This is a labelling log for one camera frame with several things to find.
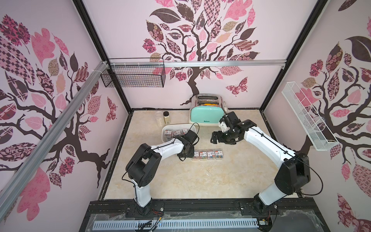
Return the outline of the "paper clip box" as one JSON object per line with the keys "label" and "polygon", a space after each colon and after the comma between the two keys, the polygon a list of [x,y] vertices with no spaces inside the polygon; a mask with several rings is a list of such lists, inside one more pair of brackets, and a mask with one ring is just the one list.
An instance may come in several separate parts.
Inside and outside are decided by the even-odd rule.
{"label": "paper clip box", "polygon": [[215,160],[215,151],[213,149],[207,150],[207,159],[208,160]]}
{"label": "paper clip box", "polygon": [[207,150],[199,150],[199,159],[200,160],[208,159]]}
{"label": "paper clip box", "polygon": [[222,149],[215,149],[214,150],[214,153],[215,153],[215,158],[217,160],[224,158],[224,153],[223,153],[223,150]]}
{"label": "paper clip box", "polygon": [[198,150],[195,150],[192,160],[199,160],[199,159],[200,159],[200,153]]}

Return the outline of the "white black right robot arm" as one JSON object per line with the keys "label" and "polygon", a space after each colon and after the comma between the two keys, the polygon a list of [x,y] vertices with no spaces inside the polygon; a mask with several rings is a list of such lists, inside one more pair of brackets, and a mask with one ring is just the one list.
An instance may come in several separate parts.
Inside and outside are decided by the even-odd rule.
{"label": "white black right robot arm", "polygon": [[254,121],[240,120],[233,111],[219,120],[218,127],[219,130],[211,133],[212,144],[236,145],[246,141],[265,154],[278,168],[273,183],[253,198],[251,207],[259,215],[266,213],[269,207],[286,196],[299,193],[311,181],[311,173],[317,173],[310,166],[307,154],[278,143]]}

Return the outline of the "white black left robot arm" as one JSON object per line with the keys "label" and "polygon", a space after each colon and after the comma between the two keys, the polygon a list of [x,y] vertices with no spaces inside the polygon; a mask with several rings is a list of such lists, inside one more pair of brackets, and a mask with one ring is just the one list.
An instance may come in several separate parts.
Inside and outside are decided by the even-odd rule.
{"label": "white black left robot arm", "polygon": [[135,207],[140,215],[147,216],[151,211],[150,182],[161,161],[171,156],[177,156],[180,161],[193,158],[198,141],[197,133],[189,130],[185,135],[177,135],[161,145],[150,146],[143,143],[139,146],[128,162],[122,180],[133,185]]}

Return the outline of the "white plastic storage box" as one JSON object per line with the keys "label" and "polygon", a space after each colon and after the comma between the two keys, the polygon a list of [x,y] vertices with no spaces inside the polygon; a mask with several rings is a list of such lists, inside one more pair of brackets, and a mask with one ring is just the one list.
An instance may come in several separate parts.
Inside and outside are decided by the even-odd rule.
{"label": "white plastic storage box", "polygon": [[197,129],[192,124],[167,125],[162,129],[161,140],[162,142],[168,142],[177,135],[185,135],[188,131],[197,132]]}

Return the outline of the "black-lidded spice jar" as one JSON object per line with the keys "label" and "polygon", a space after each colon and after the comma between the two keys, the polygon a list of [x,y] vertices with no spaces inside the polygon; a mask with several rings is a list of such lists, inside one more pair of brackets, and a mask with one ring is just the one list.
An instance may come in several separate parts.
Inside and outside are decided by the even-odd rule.
{"label": "black-lidded spice jar", "polygon": [[171,123],[170,113],[168,111],[163,112],[163,118],[166,125]]}

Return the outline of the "mint green toaster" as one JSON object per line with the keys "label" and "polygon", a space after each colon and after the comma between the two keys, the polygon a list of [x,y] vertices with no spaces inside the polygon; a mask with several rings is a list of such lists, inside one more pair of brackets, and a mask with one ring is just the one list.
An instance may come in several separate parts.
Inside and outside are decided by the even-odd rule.
{"label": "mint green toaster", "polygon": [[191,98],[189,122],[198,123],[200,126],[218,126],[219,121],[228,111],[220,95],[196,94]]}

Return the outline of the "clear plastic jar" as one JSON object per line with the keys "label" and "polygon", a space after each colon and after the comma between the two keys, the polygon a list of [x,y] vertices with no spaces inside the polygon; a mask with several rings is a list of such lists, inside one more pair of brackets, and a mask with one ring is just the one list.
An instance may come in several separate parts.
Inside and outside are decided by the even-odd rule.
{"label": "clear plastic jar", "polygon": [[156,124],[157,124],[158,127],[160,127],[160,128],[164,127],[165,122],[164,122],[163,112],[161,112],[161,111],[155,112],[155,120],[156,120]]}

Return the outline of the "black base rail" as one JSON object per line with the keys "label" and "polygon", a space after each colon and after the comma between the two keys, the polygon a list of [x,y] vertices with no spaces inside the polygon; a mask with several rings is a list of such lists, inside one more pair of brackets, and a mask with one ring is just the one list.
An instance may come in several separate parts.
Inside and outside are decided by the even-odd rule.
{"label": "black base rail", "polygon": [[[153,200],[147,216],[138,213],[133,200],[94,201],[88,206],[81,232],[327,232],[329,230],[311,198],[285,198],[262,215],[251,207],[251,198]],[[259,228],[150,229],[149,231],[92,231],[95,221],[255,218]]]}

